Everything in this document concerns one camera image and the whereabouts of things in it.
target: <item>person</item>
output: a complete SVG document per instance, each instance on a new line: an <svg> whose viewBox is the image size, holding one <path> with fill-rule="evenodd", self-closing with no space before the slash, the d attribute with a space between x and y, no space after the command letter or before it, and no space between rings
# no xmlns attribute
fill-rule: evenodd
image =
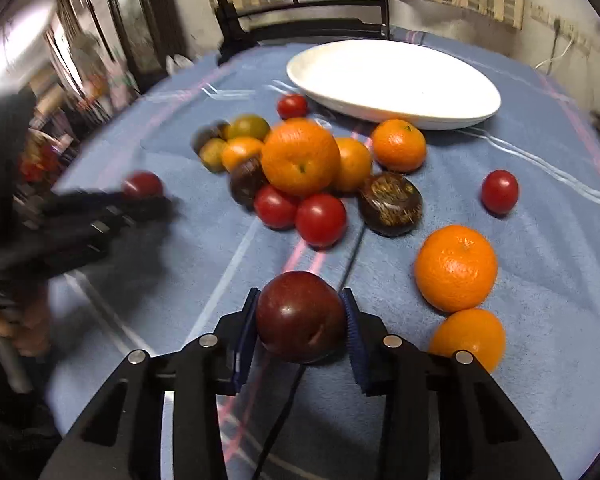
<svg viewBox="0 0 600 480"><path fill-rule="evenodd" d="M49 326L46 285L23 304L20 324L9 323L0 313L0 336L9 338L23 356L48 351ZM0 365L0 480L37 479L60 440L40 393L14 393Z"/></svg>

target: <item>dark brown fruit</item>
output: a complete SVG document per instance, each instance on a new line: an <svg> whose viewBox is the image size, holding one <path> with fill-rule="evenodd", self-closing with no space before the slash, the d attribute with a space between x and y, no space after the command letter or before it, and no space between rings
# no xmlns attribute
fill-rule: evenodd
<svg viewBox="0 0 600 480"><path fill-rule="evenodd" d="M338 293L304 270L271 280L258 298L256 326L264 347L292 363L311 363L337 350L347 332Z"/></svg>
<svg viewBox="0 0 600 480"><path fill-rule="evenodd" d="M196 131L191 139L191 147L193 151L196 152L196 155L200 154L202 147L211 139L215 139L216 137L224 139L224 132L226 131L227 126L229 126L229 123L218 121L211 126L205 126Z"/></svg>
<svg viewBox="0 0 600 480"><path fill-rule="evenodd" d="M253 209L253 202L260 188L268 183L259 156L242 161L229 175L229 191L232 198L249 210Z"/></svg>
<svg viewBox="0 0 600 480"><path fill-rule="evenodd" d="M358 193L358 207L365 224L383 236L411 231L422 218L422 196L400 173L370 176Z"/></svg>

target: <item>power outlet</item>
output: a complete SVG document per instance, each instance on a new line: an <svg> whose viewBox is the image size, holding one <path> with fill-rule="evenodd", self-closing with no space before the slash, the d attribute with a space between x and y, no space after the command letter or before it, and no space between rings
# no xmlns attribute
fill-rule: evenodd
<svg viewBox="0 0 600 480"><path fill-rule="evenodd" d="M531 17L536 21L554 28L555 20L560 20L560 35L567 40L573 41L573 44L580 47L586 54L592 50L600 51L600 35L592 38L578 30L578 24L565 20L564 18L549 12L543 6L531 3Z"/></svg>

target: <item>electrical cord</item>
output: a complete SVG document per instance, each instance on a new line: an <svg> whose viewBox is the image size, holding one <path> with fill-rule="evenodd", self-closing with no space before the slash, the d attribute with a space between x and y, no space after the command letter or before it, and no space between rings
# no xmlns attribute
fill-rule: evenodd
<svg viewBox="0 0 600 480"><path fill-rule="evenodd" d="M358 256L358 252L360 251L360 246L362 245L362 239L365 236L365 232L366 226L363 225L362 229L360 229L358 236L356 237L353 252L351 253L351 257L349 258L349 261L347 263L344 275L340 280L340 284L338 285L338 291L342 291L342 289L347 283L347 280L349 279L349 275L351 273L351 270L353 269L353 264L356 260L356 257ZM294 377L294 381L291 384L291 389L289 390L289 394L286 398L285 405L282 407L282 410L280 410L278 418L273 423L273 426L271 427L271 430L269 431L269 434L267 435L267 438L265 439L264 444L262 445L262 451L260 452L260 456L258 457L258 463L256 464L256 469L253 472L253 475L251 476L251 480L260 479L260 474L262 473L262 468L264 467L265 462L267 461L267 457L269 456L273 445L278 439L280 431L282 431L282 428L285 425L289 414L291 413L291 408L293 407L294 399L296 398L296 392L298 391L298 386L300 385L300 381L302 379L302 376L304 376L305 371L305 364L302 364L298 367L298 371L296 372L296 376Z"/></svg>
<svg viewBox="0 0 600 480"><path fill-rule="evenodd" d="M556 60L558 60L560 58L563 58L565 56L565 54L567 54L567 52L569 51L569 49L571 48L572 45L573 45L573 38L571 39L571 41L567 45L567 48L564 49L564 52L562 54L560 54L560 56L550 57L549 59L545 59L543 62L538 63L534 67L534 70L538 70L542 65L544 65L546 63L551 63L551 62L554 62L554 61L556 61Z"/></svg>
<svg viewBox="0 0 600 480"><path fill-rule="evenodd" d="M280 431L282 431L282 427L285 425L285 422L288 419L289 413L291 413L291 408L294 405L294 399L296 398L296 391L298 390L298 386L300 385L302 376L304 376L305 370L306 365L304 364L298 367L298 371L296 372L296 376L294 377L294 382L291 384L291 389L289 390L289 395L286 398L285 405L282 407L278 418L273 423L271 431L269 431L269 434L267 435L267 439L262 445L262 451L260 452L260 456L258 457L256 471L253 472L251 480L258 480L260 478L260 473L262 473L262 468L264 467L264 464L267 461L267 457L269 456L273 445L276 443L278 435L280 434Z"/></svg>

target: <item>black cable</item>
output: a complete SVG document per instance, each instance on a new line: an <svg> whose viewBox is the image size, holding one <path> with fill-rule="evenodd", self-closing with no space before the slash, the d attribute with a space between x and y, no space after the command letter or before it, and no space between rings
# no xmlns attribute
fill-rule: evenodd
<svg viewBox="0 0 600 480"><path fill-rule="evenodd" d="M264 441L264 445L262 446L262 451L260 452L260 457L258 458L258 464L256 466L256 471L253 472L253 476L251 480L258 480L260 478L260 473L262 472L262 468L264 467L264 463L267 461L267 457L273 448L273 445L276 443L278 439L278 435L280 431L282 431L282 427L285 425L286 420L288 419L289 413L291 413L291 408L294 404L294 399L296 398L296 391L298 390L298 386L300 385L300 380L304 375L306 370L306 365L300 365L298 367L298 371L296 372L296 376L294 377L294 382L291 384L291 389L289 390L289 395L286 398L285 405L282 407L278 418L273 423L271 427L271 431L267 435L266 440Z"/></svg>
<svg viewBox="0 0 600 480"><path fill-rule="evenodd" d="M349 279L349 275L351 273L351 269L353 269L353 263L355 262L356 257L358 256L358 251L360 250L360 245L362 245L362 238L365 235L366 226L363 225L362 229L356 238L355 245L353 247L353 252L351 253L351 257L347 262L347 267L345 268L344 275L340 280L340 285L338 286L338 291L342 291L347 280ZM306 370L306 365L300 365L298 367L298 371L296 372L296 376L294 377L294 382L291 384L291 389L289 390L289 395L286 398L285 405L282 407L278 418L273 423L267 438L264 441L262 446L262 451L260 452L260 456L258 457L258 464L256 465L256 471L253 472L253 476L251 480L258 480L260 478L260 473L262 472L262 468L264 467L265 462L267 461L267 457L273 448L273 445L276 443L278 439L278 435L280 431L282 431L283 426L286 423L286 420L291 413L291 408L294 405L294 399L296 398L296 392L298 391L298 386L300 385L300 381L302 376L304 376L304 372Z"/></svg>
<svg viewBox="0 0 600 480"><path fill-rule="evenodd" d="M554 46L551 49L551 57L549 58L549 69L546 71L547 75L551 74L551 70L554 67L555 48L558 45L558 36L560 36L560 20L556 18L554 20Z"/></svg>

